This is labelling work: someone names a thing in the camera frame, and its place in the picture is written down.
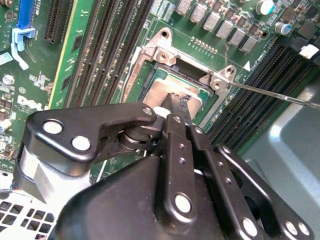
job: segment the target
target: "capacitor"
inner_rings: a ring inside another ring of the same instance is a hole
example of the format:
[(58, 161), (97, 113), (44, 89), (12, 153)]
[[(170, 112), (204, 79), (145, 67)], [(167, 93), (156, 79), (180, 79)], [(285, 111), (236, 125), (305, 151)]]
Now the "capacitor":
[(256, 4), (255, 11), (259, 15), (268, 15), (274, 8), (275, 4), (272, 0), (261, 0)]
[(2, 77), (2, 82), (3, 82), (5, 85), (13, 85), (13, 84), (15, 84), (15, 79), (14, 79), (13, 76), (6, 74), (6, 75), (4, 75), (4, 76)]
[(277, 34), (283, 35), (283, 36), (287, 36), (290, 32), (291, 32), (291, 26), (289, 24), (286, 24), (282, 21), (277, 22), (274, 25), (274, 31)]
[(0, 133), (4, 133), (8, 128), (11, 127), (11, 125), (12, 123), (9, 119), (0, 121)]

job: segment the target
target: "pcie slot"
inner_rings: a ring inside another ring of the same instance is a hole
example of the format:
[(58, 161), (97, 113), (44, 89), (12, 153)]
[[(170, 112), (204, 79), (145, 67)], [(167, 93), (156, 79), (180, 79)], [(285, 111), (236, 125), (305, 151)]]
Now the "pcie slot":
[(44, 39), (55, 44), (63, 38), (72, 0), (51, 0)]

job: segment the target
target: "ram slot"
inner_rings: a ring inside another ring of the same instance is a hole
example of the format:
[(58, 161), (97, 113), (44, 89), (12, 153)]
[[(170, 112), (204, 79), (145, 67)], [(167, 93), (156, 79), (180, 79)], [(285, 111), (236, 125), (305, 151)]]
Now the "ram slot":
[(124, 9), (121, 11), (121, 16), (119, 23), (117, 24), (116, 30), (113, 32), (110, 37), (113, 39), (113, 44), (110, 45), (106, 54), (103, 57), (101, 69), (97, 74), (97, 80), (94, 83), (92, 90), (92, 95), (89, 100), (89, 106), (94, 106), (98, 104), (98, 99), (102, 94), (104, 86), (107, 84), (110, 77), (110, 70), (112, 65), (115, 64), (117, 53), (119, 52), (120, 47), (125, 47), (126, 44), (123, 43), (126, 33), (128, 32), (128, 27), (131, 22), (135, 6), (137, 5), (138, 0), (130, 0), (124, 3)]

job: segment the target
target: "white triangle marker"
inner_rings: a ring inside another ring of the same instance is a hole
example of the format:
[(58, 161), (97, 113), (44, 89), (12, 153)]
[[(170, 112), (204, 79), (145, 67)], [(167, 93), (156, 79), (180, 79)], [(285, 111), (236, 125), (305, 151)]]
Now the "white triangle marker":
[(249, 71), (249, 72), (250, 72), (250, 71), (251, 71), (251, 68), (250, 68), (250, 61), (247, 61), (243, 68), (244, 68), (245, 70), (247, 70), (247, 71)]

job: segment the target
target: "black plastic arm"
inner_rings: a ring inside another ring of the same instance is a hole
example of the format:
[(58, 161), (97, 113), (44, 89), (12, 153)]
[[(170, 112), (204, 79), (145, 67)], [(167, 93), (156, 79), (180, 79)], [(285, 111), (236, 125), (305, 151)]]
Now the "black plastic arm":
[[(40, 111), (29, 116), (22, 146), (29, 153), (70, 176), (88, 172), (95, 159), (108, 152), (119, 131), (133, 126), (149, 126), (157, 115), (141, 102)], [(53, 121), (62, 126), (57, 134), (43, 126)], [(75, 137), (85, 137), (89, 149), (76, 149)]]

